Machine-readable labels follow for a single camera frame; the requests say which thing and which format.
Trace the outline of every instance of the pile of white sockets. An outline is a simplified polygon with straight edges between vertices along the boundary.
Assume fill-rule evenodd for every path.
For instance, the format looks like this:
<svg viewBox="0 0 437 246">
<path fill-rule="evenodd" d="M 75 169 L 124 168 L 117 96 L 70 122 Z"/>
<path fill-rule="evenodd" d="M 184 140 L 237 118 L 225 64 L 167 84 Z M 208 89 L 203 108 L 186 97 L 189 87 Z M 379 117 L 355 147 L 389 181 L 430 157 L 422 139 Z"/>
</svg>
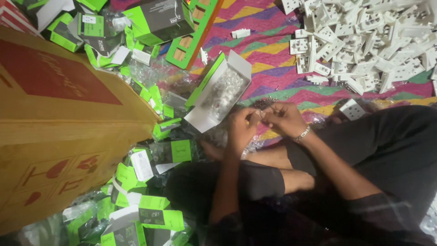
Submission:
<svg viewBox="0 0 437 246">
<path fill-rule="evenodd" d="M 437 0 L 283 0 L 299 8 L 304 29 L 295 31 L 290 54 L 298 74 L 317 72 L 363 95 L 384 93 L 436 66 Z M 331 63 L 331 68 L 317 60 Z M 431 79 L 437 80 L 437 67 Z M 310 77 L 316 83 L 323 78 Z"/>
</svg>

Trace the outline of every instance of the open white box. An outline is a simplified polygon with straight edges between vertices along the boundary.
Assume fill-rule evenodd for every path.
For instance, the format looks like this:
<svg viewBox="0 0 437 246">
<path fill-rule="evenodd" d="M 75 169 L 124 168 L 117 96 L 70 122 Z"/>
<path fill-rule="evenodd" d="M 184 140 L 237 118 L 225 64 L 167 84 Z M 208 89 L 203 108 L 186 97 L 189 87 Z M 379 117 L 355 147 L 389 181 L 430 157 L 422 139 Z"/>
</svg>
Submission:
<svg viewBox="0 0 437 246">
<path fill-rule="evenodd" d="M 185 104 L 188 107 L 193 105 L 194 109 L 191 110 L 191 112 L 188 113 L 184 119 L 186 119 L 201 133 L 204 133 L 205 131 L 217 126 L 222 121 L 221 119 L 212 117 L 208 112 L 201 108 L 201 105 L 212 93 L 215 84 L 219 81 L 220 76 L 225 73 L 227 69 L 233 69 L 236 71 L 244 81 L 247 81 L 247 83 L 244 90 L 242 90 L 242 93 L 238 95 L 238 97 L 235 97 L 234 102 L 231 102 L 226 114 L 229 113 L 234 104 L 250 86 L 252 81 L 252 65 L 233 50 L 230 50 L 227 61 L 225 59 L 225 55 L 221 53 L 199 87 L 196 88 L 196 90 L 188 99 L 187 104 Z"/>
</svg>

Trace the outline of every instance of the hand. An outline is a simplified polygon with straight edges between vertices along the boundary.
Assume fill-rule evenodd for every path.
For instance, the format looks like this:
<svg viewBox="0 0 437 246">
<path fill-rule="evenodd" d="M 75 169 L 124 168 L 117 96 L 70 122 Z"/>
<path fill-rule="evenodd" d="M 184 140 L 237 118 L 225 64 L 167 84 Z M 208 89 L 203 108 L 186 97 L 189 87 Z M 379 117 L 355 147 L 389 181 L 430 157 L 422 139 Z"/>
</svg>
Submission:
<svg viewBox="0 0 437 246">
<path fill-rule="evenodd" d="M 261 117 L 269 127 L 276 126 L 292 138 L 299 137 L 308 126 L 292 102 L 276 102 L 263 110 Z"/>
<path fill-rule="evenodd" d="M 241 155 L 244 148 L 250 143 L 257 133 L 257 125 L 261 120 L 260 111 L 254 108 L 244 108 L 230 117 L 230 129 L 228 133 L 228 151 Z"/>
</svg>

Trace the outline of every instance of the colorful rug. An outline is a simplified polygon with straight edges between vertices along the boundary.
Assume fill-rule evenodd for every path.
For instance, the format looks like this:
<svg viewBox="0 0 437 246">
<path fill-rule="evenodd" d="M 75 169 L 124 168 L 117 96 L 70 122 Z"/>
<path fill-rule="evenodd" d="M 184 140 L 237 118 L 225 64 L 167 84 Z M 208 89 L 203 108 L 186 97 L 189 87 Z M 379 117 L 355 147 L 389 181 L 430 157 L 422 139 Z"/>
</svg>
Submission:
<svg viewBox="0 0 437 246">
<path fill-rule="evenodd" d="M 312 85 L 304 79 L 312 73 L 297 74 L 296 59 L 289 53 L 288 41 L 291 34 L 301 28 L 302 20 L 295 13 L 285 15 L 282 5 L 277 2 L 280 3 L 272 3 L 271 0 L 225 0 L 202 46 L 212 58 L 217 57 L 220 51 L 228 55 L 232 49 L 252 64 L 252 84 L 241 102 L 250 105 L 270 95 L 294 102 L 300 110 L 307 110 L 325 106 L 333 108 L 342 99 L 360 97 L 342 87 Z M 242 28 L 251 29 L 251 35 L 232 39 L 231 31 Z M 200 68 L 191 73 L 201 74 L 204 66 L 200 58 L 194 65 Z M 418 74 L 410 79 L 410 83 L 396 82 L 395 90 L 384 94 L 366 92 L 362 97 L 391 100 L 429 98 L 433 93 L 428 79 L 430 73 L 431 70 Z M 263 130 L 263 139 L 277 137 L 277 134 Z"/>
</svg>

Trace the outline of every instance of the silver bracelet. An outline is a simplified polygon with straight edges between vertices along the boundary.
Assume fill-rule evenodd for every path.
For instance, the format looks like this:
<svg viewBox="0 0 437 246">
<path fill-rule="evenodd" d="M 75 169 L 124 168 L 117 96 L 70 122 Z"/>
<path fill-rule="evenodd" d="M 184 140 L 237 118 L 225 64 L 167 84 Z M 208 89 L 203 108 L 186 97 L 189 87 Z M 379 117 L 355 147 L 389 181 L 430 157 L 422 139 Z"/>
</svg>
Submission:
<svg viewBox="0 0 437 246">
<path fill-rule="evenodd" d="M 298 136 L 297 138 L 295 138 L 295 139 L 293 139 L 294 141 L 296 141 L 296 142 L 299 142 L 303 137 L 305 137 L 307 134 L 308 134 L 308 132 L 311 130 L 311 128 L 309 127 L 309 126 L 307 126 L 307 128 L 305 129 L 305 131 L 303 131 L 303 133 L 300 135 L 300 136 Z"/>
</svg>

